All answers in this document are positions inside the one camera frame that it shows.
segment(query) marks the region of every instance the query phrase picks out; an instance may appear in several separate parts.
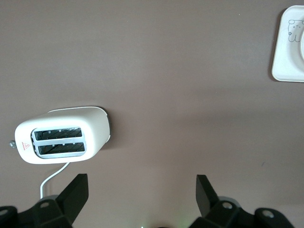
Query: brown table surface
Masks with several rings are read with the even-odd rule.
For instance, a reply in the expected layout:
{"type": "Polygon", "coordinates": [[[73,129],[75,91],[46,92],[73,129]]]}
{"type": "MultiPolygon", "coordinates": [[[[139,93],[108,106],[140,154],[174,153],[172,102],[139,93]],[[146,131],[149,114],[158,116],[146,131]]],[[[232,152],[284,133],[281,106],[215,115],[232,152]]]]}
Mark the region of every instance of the brown table surface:
{"type": "Polygon", "coordinates": [[[300,0],[0,1],[0,205],[19,211],[61,167],[9,147],[21,122],[98,105],[112,138],[45,187],[78,174],[89,200],[75,228],[187,228],[197,174],[243,209],[304,224],[301,83],[271,67],[283,11],[300,0]]]}

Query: red warning triangle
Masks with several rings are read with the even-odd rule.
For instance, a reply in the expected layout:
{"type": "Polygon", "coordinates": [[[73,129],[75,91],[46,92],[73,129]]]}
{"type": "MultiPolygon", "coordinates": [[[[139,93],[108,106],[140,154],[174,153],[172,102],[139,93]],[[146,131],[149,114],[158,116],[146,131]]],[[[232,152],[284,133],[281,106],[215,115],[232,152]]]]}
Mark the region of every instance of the red warning triangle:
{"type": "Polygon", "coordinates": [[[27,143],[24,143],[25,149],[27,149],[29,147],[29,145],[27,143]]]}
{"type": "Polygon", "coordinates": [[[26,150],[29,146],[30,146],[29,144],[22,142],[23,150],[26,150]]]}

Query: plate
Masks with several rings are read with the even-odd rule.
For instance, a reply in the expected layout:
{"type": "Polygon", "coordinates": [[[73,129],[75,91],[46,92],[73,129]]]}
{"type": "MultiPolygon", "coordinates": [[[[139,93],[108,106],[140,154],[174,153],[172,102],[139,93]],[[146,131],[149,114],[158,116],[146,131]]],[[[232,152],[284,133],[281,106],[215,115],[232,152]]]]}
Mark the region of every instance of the plate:
{"type": "Polygon", "coordinates": [[[278,81],[304,82],[304,6],[291,6],[282,15],[272,75],[278,81]]]}

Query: cartoon bear drawing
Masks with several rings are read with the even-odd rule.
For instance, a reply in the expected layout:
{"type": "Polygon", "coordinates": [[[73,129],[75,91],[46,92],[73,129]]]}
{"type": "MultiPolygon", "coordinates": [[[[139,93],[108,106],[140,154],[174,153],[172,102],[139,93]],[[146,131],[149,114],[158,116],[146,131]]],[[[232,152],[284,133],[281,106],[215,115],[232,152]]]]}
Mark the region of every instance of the cartoon bear drawing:
{"type": "Polygon", "coordinates": [[[303,20],[289,20],[288,25],[288,40],[290,42],[300,42],[301,35],[304,30],[304,21],[303,20]]]}

